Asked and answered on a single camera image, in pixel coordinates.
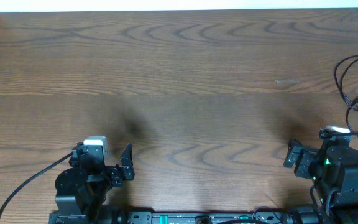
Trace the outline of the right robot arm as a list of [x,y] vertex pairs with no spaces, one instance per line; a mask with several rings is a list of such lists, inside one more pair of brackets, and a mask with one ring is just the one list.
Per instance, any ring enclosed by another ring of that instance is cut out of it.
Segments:
[[348,137],[334,137],[314,149],[290,140],[283,166],[312,180],[313,204],[292,207],[282,215],[282,223],[358,224],[358,150],[349,143]]

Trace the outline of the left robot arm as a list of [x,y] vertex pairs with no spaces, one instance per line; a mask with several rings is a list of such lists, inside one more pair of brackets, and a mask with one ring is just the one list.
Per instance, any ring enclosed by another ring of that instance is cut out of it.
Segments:
[[50,214],[50,223],[127,223],[127,215],[119,208],[103,205],[113,187],[122,187],[135,177],[132,145],[120,156],[121,164],[107,166],[103,147],[78,143],[72,149],[70,169],[55,181],[58,211]]

